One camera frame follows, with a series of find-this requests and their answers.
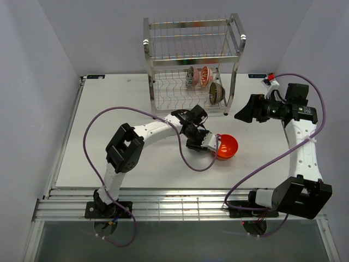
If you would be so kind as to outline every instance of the wire rack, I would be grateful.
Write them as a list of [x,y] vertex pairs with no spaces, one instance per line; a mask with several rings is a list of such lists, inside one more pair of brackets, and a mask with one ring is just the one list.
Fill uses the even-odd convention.
[[[152,112],[168,113],[176,109],[191,109],[199,104],[206,110],[223,112],[232,104],[236,73],[245,47],[246,35],[237,14],[204,20],[159,21],[144,19],[144,51],[147,62]],[[186,88],[185,77],[191,65],[210,65],[214,81],[222,85],[220,63],[234,63],[228,102],[211,105],[209,85]]]

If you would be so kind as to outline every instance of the metal dish rack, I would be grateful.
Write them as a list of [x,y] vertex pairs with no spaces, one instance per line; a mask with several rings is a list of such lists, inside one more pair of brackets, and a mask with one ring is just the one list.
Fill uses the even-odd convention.
[[[192,20],[177,22],[143,21],[144,52],[146,57],[152,113],[168,114],[173,110],[191,109],[201,105],[209,114],[228,115],[233,102],[236,74],[242,57],[246,35],[238,14],[229,19]],[[222,84],[221,63],[234,63],[230,89],[226,98],[212,105],[209,86],[186,88],[185,77],[190,66],[211,68],[214,81]]]

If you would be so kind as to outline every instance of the silver rack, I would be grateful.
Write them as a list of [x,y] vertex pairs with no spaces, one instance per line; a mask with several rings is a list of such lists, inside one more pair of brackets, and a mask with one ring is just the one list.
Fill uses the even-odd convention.
[[[238,14],[229,19],[159,21],[144,18],[144,51],[153,114],[201,105],[209,113],[228,115],[233,102],[236,73],[243,54],[246,35]],[[234,63],[228,101],[212,105],[208,87],[186,88],[185,77],[191,65],[212,65],[214,81],[222,85],[221,63]]]

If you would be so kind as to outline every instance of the white table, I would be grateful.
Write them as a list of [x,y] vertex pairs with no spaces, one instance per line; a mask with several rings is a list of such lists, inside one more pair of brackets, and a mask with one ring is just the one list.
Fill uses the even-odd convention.
[[[222,74],[227,93],[230,74]],[[209,117],[205,123],[213,133],[231,134],[239,143],[235,157],[216,161],[206,172],[194,172],[182,161],[176,137],[154,143],[145,148],[135,169],[129,172],[122,187],[127,188],[231,188],[259,166],[288,150],[281,122],[251,124],[234,119],[234,114],[244,107],[252,93],[265,93],[261,79],[249,79],[239,74],[235,98],[228,116]],[[100,111],[112,106],[130,106],[151,112],[146,74],[106,75],[104,79],[88,79],[83,87],[73,127],[58,174],[57,188],[98,188],[100,181],[89,166],[82,150],[82,137],[91,119]],[[123,123],[138,126],[153,121],[135,112],[116,110],[101,116],[90,129],[87,150],[91,160],[104,176],[106,170],[105,147]],[[189,163],[204,168],[212,160],[209,153],[197,153],[185,147]],[[276,187],[288,176],[288,157],[264,169],[244,182],[242,188]]]

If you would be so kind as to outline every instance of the dish rack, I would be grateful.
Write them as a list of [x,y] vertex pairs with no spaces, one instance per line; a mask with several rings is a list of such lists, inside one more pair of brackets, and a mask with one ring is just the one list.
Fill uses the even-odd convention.
[[[143,35],[153,114],[190,110],[198,104],[210,115],[228,115],[246,43],[238,14],[231,14],[228,19],[199,18],[177,22],[149,23],[149,19],[144,18]],[[226,89],[226,98],[219,104],[210,103],[209,86],[186,88],[185,77],[189,67],[194,66],[201,71],[205,65],[211,68],[213,81],[223,86],[219,72],[222,63],[234,63],[234,66],[230,89]]]

